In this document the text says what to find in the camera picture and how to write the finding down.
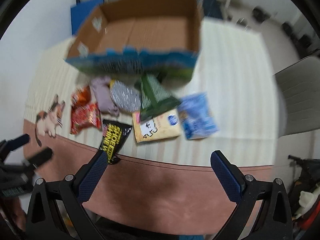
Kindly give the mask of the black shoe shine wipes pack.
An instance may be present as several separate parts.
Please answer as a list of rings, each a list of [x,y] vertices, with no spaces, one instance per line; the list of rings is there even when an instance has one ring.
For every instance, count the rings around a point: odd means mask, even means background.
[[[99,150],[107,154],[108,164],[120,162],[118,153],[129,137],[133,126],[115,120],[103,120],[103,138]]]

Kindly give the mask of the red strawberry snack packet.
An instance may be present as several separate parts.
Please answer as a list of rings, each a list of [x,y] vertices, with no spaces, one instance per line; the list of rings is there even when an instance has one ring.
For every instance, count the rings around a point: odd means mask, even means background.
[[[95,127],[101,130],[101,116],[98,103],[89,103],[85,106],[73,107],[71,110],[71,130],[72,135],[79,134],[83,129]]]

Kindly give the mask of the orange snack packet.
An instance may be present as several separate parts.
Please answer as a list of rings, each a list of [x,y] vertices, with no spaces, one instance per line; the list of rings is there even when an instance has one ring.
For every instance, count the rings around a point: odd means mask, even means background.
[[[82,88],[76,89],[76,91],[71,96],[72,107],[82,107],[91,101],[91,89],[87,85]]]

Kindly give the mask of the blue wet wipes pack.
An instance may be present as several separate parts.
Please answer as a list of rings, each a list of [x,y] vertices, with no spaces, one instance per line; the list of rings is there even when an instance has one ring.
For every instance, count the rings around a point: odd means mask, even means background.
[[[187,140],[207,138],[219,130],[206,93],[184,96],[180,101],[177,111]]]

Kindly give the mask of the yellow tissue pack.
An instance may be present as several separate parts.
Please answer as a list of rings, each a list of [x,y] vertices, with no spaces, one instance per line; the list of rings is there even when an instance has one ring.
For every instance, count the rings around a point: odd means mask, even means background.
[[[147,121],[140,120],[140,112],[132,113],[137,143],[179,137],[182,134],[177,109],[167,111]]]

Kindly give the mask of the green snack packet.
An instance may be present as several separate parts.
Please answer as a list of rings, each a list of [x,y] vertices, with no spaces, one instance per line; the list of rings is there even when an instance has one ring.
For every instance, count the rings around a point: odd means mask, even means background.
[[[167,91],[157,77],[151,74],[144,74],[140,78],[140,91],[140,121],[151,120],[181,104],[181,101]]]

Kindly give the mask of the purple soft cloth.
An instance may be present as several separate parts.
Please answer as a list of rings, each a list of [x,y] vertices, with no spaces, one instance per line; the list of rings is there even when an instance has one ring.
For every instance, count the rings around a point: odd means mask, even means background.
[[[91,89],[98,103],[100,112],[118,117],[120,111],[111,98],[110,83],[111,78],[109,76],[96,77],[91,80]]]

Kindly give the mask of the white red clutter pile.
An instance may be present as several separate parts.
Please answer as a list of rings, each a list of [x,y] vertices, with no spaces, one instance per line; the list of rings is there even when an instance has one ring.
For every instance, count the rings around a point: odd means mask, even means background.
[[[288,159],[301,168],[288,193],[292,221],[299,230],[307,231],[319,219],[319,160],[292,155]]]

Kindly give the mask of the grey glitter sponge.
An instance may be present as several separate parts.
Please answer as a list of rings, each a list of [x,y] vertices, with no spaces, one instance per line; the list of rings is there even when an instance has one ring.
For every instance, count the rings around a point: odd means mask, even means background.
[[[114,104],[122,111],[133,113],[140,111],[141,96],[135,89],[118,80],[111,80],[110,95]]]

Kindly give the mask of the blue folded mat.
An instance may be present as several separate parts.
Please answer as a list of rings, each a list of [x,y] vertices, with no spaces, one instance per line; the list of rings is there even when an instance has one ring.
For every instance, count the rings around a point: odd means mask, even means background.
[[[94,7],[104,3],[104,0],[87,0],[71,7],[71,32],[76,35],[81,24],[91,13]]]

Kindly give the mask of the open cardboard box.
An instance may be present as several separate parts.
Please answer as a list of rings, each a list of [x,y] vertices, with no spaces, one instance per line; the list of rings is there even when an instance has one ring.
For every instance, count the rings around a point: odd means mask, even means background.
[[[191,80],[200,53],[196,0],[119,0],[96,6],[66,56],[88,75],[162,73]]]

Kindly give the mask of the black blue weight bench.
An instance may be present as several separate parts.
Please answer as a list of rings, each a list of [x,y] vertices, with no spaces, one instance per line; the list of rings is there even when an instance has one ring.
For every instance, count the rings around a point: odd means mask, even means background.
[[[220,3],[217,0],[203,0],[203,12],[206,17],[223,20]]]

